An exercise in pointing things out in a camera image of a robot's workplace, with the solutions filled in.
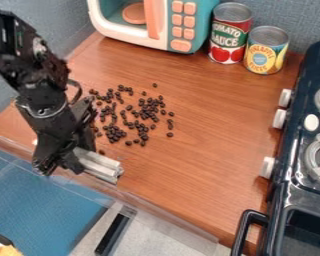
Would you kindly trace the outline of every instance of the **white knob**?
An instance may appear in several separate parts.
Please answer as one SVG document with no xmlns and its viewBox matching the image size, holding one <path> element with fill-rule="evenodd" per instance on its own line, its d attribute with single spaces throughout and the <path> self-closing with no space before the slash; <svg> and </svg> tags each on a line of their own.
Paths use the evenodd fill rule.
<svg viewBox="0 0 320 256">
<path fill-rule="evenodd" d="M 275 164 L 275 158 L 266 156 L 263 159 L 260 176 L 266 179 L 269 179 L 272 175 Z"/>
<path fill-rule="evenodd" d="M 304 127 L 310 132 L 314 132 L 319 127 L 319 118 L 316 115 L 309 114 L 304 121 Z"/>
<path fill-rule="evenodd" d="M 291 96 L 292 96 L 292 90 L 283 89 L 279 99 L 279 106 L 286 108 L 289 102 L 291 101 Z"/>
<path fill-rule="evenodd" d="M 282 129 L 287 116 L 287 111 L 283 109 L 278 109 L 275 112 L 274 120 L 273 120 L 273 127 L 277 129 Z"/>
</svg>

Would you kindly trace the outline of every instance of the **tomato sauce can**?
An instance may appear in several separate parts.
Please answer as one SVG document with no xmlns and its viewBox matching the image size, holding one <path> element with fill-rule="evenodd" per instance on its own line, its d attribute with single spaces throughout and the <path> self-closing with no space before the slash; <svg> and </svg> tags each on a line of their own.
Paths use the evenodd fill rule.
<svg viewBox="0 0 320 256">
<path fill-rule="evenodd" d="M 209 57 L 216 62 L 233 64 L 243 60 L 251 10 L 240 3 L 223 3 L 213 10 Z"/>
<path fill-rule="evenodd" d="M 249 33 L 245 67 L 257 74 L 270 75 L 282 69 L 289 45 L 287 33 L 278 27 L 261 26 Z"/>
</svg>

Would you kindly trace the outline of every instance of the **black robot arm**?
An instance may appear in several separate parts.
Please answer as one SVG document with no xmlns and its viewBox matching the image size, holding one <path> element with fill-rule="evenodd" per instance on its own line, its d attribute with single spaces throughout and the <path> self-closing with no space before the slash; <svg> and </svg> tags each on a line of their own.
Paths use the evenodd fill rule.
<svg viewBox="0 0 320 256">
<path fill-rule="evenodd" d="M 68 79 L 69 72 L 34 28 L 0 10 L 0 76 L 18 92 L 16 107 L 37 134 L 32 165 L 44 175 L 59 165 L 78 174 L 84 167 L 73 149 L 96 151 L 89 127 L 96 116 L 93 99 L 79 100 L 82 89 Z M 71 101 L 68 85 L 78 89 Z"/>
</svg>

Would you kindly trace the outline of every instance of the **toy microwave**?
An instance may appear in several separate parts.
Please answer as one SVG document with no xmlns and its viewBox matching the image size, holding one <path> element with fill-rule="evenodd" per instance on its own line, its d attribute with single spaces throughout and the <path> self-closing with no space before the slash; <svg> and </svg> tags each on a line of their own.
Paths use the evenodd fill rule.
<svg viewBox="0 0 320 256">
<path fill-rule="evenodd" d="M 210 31 L 219 0 L 87 0 L 94 27 L 125 42 L 193 53 Z"/>
</svg>

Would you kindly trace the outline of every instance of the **orange microwave handle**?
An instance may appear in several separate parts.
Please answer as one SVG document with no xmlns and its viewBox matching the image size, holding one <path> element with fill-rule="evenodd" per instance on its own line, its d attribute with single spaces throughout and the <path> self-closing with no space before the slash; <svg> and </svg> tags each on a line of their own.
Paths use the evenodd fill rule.
<svg viewBox="0 0 320 256">
<path fill-rule="evenodd" d="M 162 6 L 159 5 L 161 5 L 159 0 L 144 0 L 148 36 L 156 40 L 160 38 L 161 15 L 159 12 Z"/>
</svg>

